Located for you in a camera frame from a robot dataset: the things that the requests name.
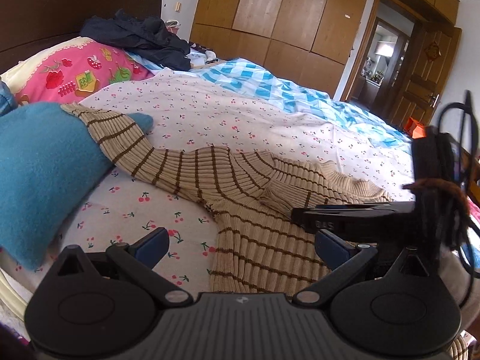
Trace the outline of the dark navy jacket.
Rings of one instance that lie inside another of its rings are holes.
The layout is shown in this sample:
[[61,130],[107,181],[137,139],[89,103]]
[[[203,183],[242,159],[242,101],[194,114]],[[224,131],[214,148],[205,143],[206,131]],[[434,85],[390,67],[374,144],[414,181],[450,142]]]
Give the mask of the dark navy jacket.
[[87,19],[80,35],[172,70],[188,72],[191,69],[191,60],[187,57],[191,52],[189,43],[169,32],[160,17],[137,19],[120,9],[109,19],[98,16]]

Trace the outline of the brown wooden wardrobe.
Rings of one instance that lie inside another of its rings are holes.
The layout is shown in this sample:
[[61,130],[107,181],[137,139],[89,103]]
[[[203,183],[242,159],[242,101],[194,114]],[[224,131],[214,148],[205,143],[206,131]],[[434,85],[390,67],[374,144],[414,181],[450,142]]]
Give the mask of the brown wooden wardrobe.
[[[394,0],[423,20],[456,23],[460,0]],[[199,0],[190,39],[221,59],[245,58],[275,76],[335,95],[367,0]]]

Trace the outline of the dark brown headboard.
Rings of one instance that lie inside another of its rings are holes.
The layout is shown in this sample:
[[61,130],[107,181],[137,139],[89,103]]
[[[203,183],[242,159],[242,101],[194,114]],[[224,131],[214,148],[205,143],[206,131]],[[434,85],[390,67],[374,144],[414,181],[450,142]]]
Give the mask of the dark brown headboard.
[[159,16],[162,0],[1,0],[1,71],[79,35],[92,16]]

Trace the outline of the white cherry print bedsheet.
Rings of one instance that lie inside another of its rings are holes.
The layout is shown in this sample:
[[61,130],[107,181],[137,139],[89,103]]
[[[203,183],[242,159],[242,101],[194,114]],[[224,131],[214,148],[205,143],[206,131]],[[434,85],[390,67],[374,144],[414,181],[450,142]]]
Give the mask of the white cherry print bedsheet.
[[166,228],[160,275],[197,293],[292,294],[326,274],[288,208],[409,201],[408,142],[377,147],[307,113],[173,72],[1,118],[1,269],[27,296],[64,246]]

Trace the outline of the blue white checkered quilt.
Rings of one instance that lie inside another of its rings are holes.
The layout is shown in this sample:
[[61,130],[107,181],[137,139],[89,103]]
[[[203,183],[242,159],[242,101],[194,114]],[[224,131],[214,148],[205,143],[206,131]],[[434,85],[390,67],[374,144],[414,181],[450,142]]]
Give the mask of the blue white checkered quilt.
[[193,73],[143,65],[154,77],[116,93],[121,110],[154,118],[161,146],[272,150],[341,164],[410,153],[409,139],[368,111],[242,58]]

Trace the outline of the brown wooden door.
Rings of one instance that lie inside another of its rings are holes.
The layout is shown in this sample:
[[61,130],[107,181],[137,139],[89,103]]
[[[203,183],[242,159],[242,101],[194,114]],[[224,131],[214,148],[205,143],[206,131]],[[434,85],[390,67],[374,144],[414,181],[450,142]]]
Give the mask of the brown wooden door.
[[450,24],[416,24],[412,43],[394,86],[394,100],[386,118],[403,128],[409,118],[431,122],[448,81],[462,30]]

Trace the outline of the beige brown striped sweater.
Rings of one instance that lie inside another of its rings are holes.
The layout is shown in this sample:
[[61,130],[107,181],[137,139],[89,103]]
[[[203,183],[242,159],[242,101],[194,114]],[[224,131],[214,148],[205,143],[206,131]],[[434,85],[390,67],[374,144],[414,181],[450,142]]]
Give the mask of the beige brown striped sweater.
[[67,104],[100,150],[133,178],[203,206],[218,228],[211,288],[293,295],[324,277],[314,238],[290,221],[294,208],[327,203],[387,203],[388,193],[337,172],[268,151],[234,153],[210,145],[156,149],[133,118]]

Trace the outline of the pink cup on nightstand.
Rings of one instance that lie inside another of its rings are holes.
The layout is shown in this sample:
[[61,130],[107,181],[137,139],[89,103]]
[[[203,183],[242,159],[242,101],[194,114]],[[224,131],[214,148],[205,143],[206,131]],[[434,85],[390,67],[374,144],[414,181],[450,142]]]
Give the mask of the pink cup on nightstand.
[[173,33],[175,35],[178,34],[178,31],[181,27],[181,24],[178,20],[176,19],[170,19],[165,22],[166,29],[168,30],[169,33]]

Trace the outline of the orange box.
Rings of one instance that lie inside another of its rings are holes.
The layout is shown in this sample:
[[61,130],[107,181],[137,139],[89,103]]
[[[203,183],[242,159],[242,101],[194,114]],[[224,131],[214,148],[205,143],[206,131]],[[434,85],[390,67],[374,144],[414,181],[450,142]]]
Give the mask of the orange box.
[[425,126],[412,117],[409,117],[404,124],[403,131],[411,137],[411,139],[426,137]]

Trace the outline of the pink strawberry print pillow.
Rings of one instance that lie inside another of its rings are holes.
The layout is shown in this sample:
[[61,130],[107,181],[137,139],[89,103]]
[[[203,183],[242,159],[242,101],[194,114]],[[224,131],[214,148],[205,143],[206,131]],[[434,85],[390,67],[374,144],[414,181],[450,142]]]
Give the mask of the pink strawberry print pillow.
[[88,37],[44,49],[1,74],[17,102],[80,102],[110,85],[152,77],[125,51]]

